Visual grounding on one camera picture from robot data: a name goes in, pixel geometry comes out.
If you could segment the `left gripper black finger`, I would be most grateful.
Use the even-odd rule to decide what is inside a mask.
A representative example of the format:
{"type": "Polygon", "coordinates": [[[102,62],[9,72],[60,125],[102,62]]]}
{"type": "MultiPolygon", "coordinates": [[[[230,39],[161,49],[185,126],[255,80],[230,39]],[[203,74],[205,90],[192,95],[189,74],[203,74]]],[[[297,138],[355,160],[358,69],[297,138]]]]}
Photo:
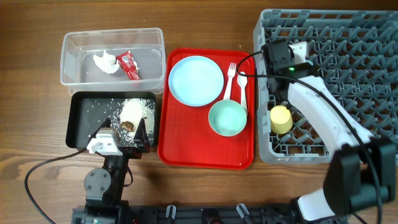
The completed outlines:
{"type": "Polygon", "coordinates": [[[103,123],[99,126],[99,128],[98,128],[94,133],[92,133],[91,135],[89,135],[89,138],[90,138],[90,139],[95,138],[95,137],[96,137],[96,134],[98,133],[98,131],[99,131],[101,128],[110,128],[110,127],[111,127],[111,120],[110,120],[109,118],[106,118],[106,119],[103,121],[103,123]]]}
{"type": "Polygon", "coordinates": [[[133,141],[136,144],[139,143],[149,143],[149,138],[146,132],[146,125],[145,125],[145,119],[141,118],[139,125],[136,129],[136,133],[134,135],[133,141]]]}

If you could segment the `food scraps with rice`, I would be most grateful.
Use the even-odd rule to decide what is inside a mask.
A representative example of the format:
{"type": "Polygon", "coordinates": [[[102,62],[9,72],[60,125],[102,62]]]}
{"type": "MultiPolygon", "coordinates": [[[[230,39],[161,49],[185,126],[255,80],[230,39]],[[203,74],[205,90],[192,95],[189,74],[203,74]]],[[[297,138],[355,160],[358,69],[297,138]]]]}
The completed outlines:
{"type": "Polygon", "coordinates": [[[132,146],[139,122],[144,118],[149,142],[154,142],[155,101],[152,99],[89,98],[83,100],[81,112],[81,123],[85,125],[83,130],[87,135],[109,118],[111,127],[119,133],[120,143],[132,146]]]}

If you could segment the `white plastic spoon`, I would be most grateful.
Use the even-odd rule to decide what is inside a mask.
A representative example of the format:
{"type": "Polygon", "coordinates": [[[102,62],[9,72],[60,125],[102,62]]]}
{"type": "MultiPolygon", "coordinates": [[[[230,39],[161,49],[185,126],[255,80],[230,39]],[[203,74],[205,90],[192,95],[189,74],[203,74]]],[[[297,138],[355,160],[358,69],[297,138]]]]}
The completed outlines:
{"type": "Polygon", "coordinates": [[[245,73],[243,72],[243,75],[238,75],[238,85],[241,88],[241,106],[243,107],[243,109],[245,110],[245,112],[248,112],[247,109],[247,100],[246,100],[246,85],[248,84],[248,80],[247,77],[244,76],[245,73]]]}

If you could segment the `white plastic fork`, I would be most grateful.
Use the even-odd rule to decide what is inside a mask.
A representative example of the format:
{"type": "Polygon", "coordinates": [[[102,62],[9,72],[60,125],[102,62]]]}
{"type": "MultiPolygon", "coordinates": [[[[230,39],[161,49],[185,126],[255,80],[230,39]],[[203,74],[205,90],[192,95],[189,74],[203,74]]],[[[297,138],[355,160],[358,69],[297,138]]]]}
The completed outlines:
{"type": "Polygon", "coordinates": [[[233,78],[236,74],[236,63],[231,62],[228,68],[228,81],[227,81],[227,85],[226,85],[226,89],[225,89],[225,93],[224,93],[224,100],[229,100],[231,98],[231,89],[232,89],[232,82],[233,82],[233,78]]]}

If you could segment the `white napkin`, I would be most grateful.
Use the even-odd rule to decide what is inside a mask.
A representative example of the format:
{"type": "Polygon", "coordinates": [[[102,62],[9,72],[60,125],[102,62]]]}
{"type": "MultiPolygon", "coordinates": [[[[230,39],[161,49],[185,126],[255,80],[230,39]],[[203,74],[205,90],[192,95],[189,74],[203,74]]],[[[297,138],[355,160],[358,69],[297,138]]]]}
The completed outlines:
{"type": "Polygon", "coordinates": [[[107,74],[114,74],[120,68],[119,63],[116,60],[116,57],[114,55],[108,54],[105,50],[103,50],[102,57],[99,57],[96,54],[94,54],[93,60],[96,66],[107,74]]]}

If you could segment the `yellow plastic cup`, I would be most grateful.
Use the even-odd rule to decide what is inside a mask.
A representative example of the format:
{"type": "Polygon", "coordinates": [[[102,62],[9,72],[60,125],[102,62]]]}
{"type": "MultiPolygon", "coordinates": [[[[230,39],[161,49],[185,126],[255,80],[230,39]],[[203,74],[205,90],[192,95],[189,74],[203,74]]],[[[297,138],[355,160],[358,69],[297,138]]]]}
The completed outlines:
{"type": "Polygon", "coordinates": [[[292,115],[286,106],[278,105],[270,111],[271,131],[276,134],[285,134],[293,126],[292,115]]]}

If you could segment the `red ketchup packet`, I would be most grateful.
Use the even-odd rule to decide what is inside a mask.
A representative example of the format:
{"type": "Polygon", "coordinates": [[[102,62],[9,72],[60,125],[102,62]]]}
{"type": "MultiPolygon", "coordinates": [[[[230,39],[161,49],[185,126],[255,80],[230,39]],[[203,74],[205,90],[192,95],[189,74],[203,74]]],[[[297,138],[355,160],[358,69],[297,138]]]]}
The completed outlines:
{"type": "Polygon", "coordinates": [[[130,51],[124,52],[116,56],[119,66],[122,68],[128,79],[130,80],[140,80],[138,74],[138,66],[135,61],[133,54],[130,51]]]}

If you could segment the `mint green bowl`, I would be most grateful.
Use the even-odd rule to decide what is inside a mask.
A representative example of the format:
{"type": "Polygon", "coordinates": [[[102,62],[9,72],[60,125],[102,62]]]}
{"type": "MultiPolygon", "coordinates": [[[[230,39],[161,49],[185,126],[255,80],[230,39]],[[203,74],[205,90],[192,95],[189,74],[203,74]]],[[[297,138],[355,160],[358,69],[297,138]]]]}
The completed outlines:
{"type": "Polygon", "coordinates": [[[214,132],[231,137],[243,131],[248,120],[245,109],[236,101],[221,100],[209,110],[208,121],[214,132]]]}

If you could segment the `light blue plate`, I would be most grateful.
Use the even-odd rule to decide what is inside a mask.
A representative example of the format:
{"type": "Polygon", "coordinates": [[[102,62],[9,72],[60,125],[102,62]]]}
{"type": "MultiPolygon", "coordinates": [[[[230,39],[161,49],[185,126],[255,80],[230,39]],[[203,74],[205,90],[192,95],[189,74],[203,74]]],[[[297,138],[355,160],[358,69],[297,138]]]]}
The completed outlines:
{"type": "Polygon", "coordinates": [[[210,58],[189,56],[179,60],[168,77],[174,98],[187,106],[205,106],[214,101],[224,87],[224,75],[210,58]]]}

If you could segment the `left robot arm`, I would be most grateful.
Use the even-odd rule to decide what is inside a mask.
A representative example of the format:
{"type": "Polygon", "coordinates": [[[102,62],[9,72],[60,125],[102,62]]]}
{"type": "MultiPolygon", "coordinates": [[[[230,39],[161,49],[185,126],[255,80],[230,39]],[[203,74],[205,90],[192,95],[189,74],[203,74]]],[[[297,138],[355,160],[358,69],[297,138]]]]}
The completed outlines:
{"type": "Polygon", "coordinates": [[[143,152],[149,152],[150,143],[146,133],[145,120],[142,118],[136,129],[133,147],[119,145],[120,137],[110,126],[111,120],[103,124],[89,137],[87,149],[91,154],[104,157],[101,168],[93,169],[84,179],[86,203],[83,214],[73,223],[135,223],[129,203],[122,200],[126,174],[129,172],[128,161],[140,159],[143,152]]]}

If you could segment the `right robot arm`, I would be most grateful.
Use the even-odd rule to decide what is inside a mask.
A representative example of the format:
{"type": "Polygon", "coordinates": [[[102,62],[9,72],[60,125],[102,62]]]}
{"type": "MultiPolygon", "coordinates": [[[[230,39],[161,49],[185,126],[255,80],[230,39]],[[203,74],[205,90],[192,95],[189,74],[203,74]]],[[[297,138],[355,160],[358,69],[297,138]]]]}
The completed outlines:
{"type": "Polygon", "coordinates": [[[271,92],[297,108],[321,137],[331,156],[321,189],[297,199],[306,222],[353,215],[396,197],[396,144],[375,138],[337,102],[312,62],[298,62],[298,48],[285,39],[264,44],[264,77],[271,92]]]}

